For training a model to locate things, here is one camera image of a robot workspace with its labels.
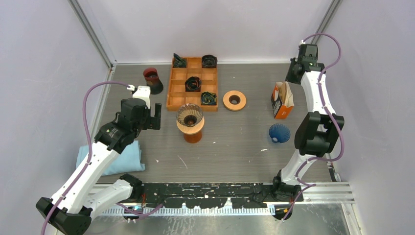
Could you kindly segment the wooden ring dripper stand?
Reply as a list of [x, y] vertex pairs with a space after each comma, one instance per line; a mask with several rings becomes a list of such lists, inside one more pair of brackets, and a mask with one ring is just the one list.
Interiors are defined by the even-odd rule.
[[205, 118], [204, 117], [201, 119], [201, 121], [199, 123], [197, 123], [196, 125], [191, 126], [191, 127], [182, 125], [178, 121], [176, 121], [176, 125], [177, 125], [178, 129], [186, 135], [195, 135], [195, 134], [199, 133], [202, 130], [202, 128], [204, 127], [204, 124], [205, 124]]

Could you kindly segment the clear grey ribbed dripper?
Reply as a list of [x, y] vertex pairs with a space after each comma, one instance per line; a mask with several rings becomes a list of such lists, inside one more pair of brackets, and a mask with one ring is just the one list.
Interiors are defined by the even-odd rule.
[[201, 107], [193, 103], [182, 105], [176, 112], [176, 121], [186, 127], [193, 127], [199, 124], [203, 117]]

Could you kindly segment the orange glass carafe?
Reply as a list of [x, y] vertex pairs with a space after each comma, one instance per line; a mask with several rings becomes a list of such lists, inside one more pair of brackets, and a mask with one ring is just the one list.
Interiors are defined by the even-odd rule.
[[184, 140], [188, 143], [197, 143], [201, 140], [202, 136], [203, 136], [202, 132], [198, 132], [195, 134], [184, 133]]

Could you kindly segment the orange coffee filter box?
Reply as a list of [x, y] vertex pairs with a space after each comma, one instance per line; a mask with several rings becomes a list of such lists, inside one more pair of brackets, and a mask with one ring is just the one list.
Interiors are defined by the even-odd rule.
[[293, 93], [287, 81], [276, 82], [271, 95], [275, 119], [286, 119], [294, 107]]

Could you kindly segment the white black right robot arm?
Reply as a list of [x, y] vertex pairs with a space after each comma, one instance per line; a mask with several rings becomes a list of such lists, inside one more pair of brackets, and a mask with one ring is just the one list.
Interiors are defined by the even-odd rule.
[[318, 47], [301, 43], [286, 75], [286, 82], [302, 86], [308, 113], [294, 136], [295, 152], [289, 163], [273, 179], [272, 196], [284, 201], [300, 192], [300, 180], [310, 166], [331, 153], [344, 126], [336, 114], [325, 84], [325, 66], [318, 62]]

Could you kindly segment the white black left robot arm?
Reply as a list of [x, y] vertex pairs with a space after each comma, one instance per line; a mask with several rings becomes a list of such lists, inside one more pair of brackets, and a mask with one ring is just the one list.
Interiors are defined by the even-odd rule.
[[121, 101], [116, 118], [101, 126], [89, 147], [88, 154], [70, 178], [52, 197], [42, 197], [36, 209], [45, 221], [65, 235], [84, 234], [91, 222], [106, 209], [123, 200], [137, 202], [144, 187], [137, 177], [125, 173], [99, 193], [89, 193], [105, 169], [132, 144], [142, 130], [159, 130], [161, 104], [155, 104], [155, 113], [141, 98]]

